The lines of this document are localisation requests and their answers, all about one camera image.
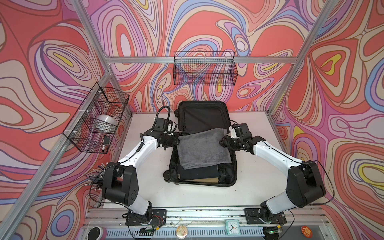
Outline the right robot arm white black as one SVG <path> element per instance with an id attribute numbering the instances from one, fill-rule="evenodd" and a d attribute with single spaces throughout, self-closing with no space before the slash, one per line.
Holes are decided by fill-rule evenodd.
<path id="1" fill-rule="evenodd" d="M 287 177 L 286 189 L 277 196 L 261 203 L 256 218 L 265 224 L 284 211 L 303 208 L 326 195 L 318 161 L 302 161 L 273 147 L 265 138 L 252 136 L 246 123 L 233 124 L 231 134 L 220 140 L 229 151 L 245 151 L 260 157 Z"/>

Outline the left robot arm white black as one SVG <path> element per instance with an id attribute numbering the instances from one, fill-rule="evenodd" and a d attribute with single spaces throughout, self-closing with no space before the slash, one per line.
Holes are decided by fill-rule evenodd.
<path id="1" fill-rule="evenodd" d="M 131 213 L 150 218 L 152 204 L 139 194 L 137 170 L 158 148 L 174 148 L 178 144 L 177 124 L 170 120 L 169 106 L 156 113 L 152 127 L 140 134 L 140 142 L 125 157 L 109 163 L 104 170 L 102 198 L 126 207 Z"/>

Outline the black t-shirt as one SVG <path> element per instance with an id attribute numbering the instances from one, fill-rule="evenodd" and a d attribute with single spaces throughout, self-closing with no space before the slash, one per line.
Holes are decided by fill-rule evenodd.
<path id="1" fill-rule="evenodd" d="M 178 174 L 180 175 L 179 178 L 181 180 L 218 178 L 220 175 L 217 165 L 188 170 L 184 169 L 181 165 L 178 165 Z"/>

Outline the red pen cup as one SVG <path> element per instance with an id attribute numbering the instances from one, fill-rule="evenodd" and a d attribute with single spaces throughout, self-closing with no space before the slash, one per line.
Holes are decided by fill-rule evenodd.
<path id="1" fill-rule="evenodd" d="M 87 174 L 86 177 L 88 182 L 86 186 L 90 187 L 90 191 L 101 191 L 104 184 L 105 171 L 109 166 L 110 162 L 101 163 L 92 170 L 91 173 Z"/>

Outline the black suitcase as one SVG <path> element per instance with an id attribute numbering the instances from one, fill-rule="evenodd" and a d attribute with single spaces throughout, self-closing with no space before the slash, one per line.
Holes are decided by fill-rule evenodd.
<path id="1" fill-rule="evenodd" d="M 178 118 L 178 128 L 182 134 L 194 134 L 207 130 L 230 128 L 230 116 L 225 103 L 220 101 L 184 101 L 179 108 L 175 110 L 175 116 Z M 164 172 L 164 181 L 167 183 L 191 184 L 213 187 L 231 187 L 237 181 L 237 158 L 234 151 L 230 152 L 232 162 L 230 164 L 219 164 L 219 183 L 202 184 L 191 183 L 181 180 L 178 174 L 179 155 L 176 148 L 173 149 L 169 169 Z"/>

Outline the black round speaker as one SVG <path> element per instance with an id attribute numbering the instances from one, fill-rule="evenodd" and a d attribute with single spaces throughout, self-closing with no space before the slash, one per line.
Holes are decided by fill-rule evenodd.
<path id="1" fill-rule="evenodd" d="M 107 230 L 103 227 L 92 227 L 86 234 L 86 240 L 105 240 Z"/>

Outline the small teal clock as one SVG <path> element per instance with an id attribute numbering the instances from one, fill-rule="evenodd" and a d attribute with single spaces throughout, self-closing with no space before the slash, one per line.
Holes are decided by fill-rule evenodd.
<path id="1" fill-rule="evenodd" d="M 226 221 L 226 233 L 228 236 L 237 236 L 241 234 L 240 225 L 238 220 Z"/>

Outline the round beige badge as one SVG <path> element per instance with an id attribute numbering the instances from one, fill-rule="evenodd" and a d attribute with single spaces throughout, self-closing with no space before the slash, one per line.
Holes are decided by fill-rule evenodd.
<path id="1" fill-rule="evenodd" d="M 187 237 L 188 235 L 188 228 L 185 226 L 185 225 L 179 225 L 177 228 L 176 228 L 176 237 L 179 239 L 179 240 L 183 240 Z"/>

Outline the small black device in basket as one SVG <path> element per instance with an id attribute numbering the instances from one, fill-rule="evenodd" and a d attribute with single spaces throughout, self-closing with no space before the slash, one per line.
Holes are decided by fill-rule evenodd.
<path id="1" fill-rule="evenodd" d="M 110 145 L 111 138 L 110 136 L 104 135 L 103 137 L 103 147 L 106 148 Z"/>

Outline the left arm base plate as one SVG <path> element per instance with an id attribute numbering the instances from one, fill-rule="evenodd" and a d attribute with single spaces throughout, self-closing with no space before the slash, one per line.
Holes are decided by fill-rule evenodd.
<path id="1" fill-rule="evenodd" d="M 163 226 L 166 224 L 167 210 L 155 209 L 149 210 L 144 215 L 139 215 L 131 210 L 128 210 L 122 217 L 126 219 L 126 226 Z"/>

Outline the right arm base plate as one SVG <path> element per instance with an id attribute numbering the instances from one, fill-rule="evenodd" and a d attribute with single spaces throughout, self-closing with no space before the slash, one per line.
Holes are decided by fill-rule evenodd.
<path id="1" fill-rule="evenodd" d="M 283 212 L 273 214 L 265 208 L 246 208 L 242 217 L 246 218 L 247 224 L 284 225 L 287 223 Z"/>

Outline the round orange sticker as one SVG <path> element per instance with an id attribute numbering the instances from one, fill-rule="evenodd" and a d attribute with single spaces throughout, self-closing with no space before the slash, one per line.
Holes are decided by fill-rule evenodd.
<path id="1" fill-rule="evenodd" d="M 313 237 L 313 231 L 308 226 L 301 226 L 301 232 L 308 239 Z"/>

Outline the khaki shorts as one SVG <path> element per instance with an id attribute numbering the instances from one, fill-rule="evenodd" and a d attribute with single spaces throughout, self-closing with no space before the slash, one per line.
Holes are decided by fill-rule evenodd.
<path id="1" fill-rule="evenodd" d="M 194 179 L 194 180 L 186 180 L 186 182 L 202 183 L 202 184 L 218 184 L 219 178 Z"/>

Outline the grey towel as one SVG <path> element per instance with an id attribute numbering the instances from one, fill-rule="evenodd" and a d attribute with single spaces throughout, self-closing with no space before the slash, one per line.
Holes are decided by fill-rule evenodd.
<path id="1" fill-rule="evenodd" d="M 178 137 L 180 165 L 185 170 L 190 170 L 230 164 L 232 159 L 229 150 L 220 145 L 220 141 L 226 136 L 227 130 L 216 128 Z"/>

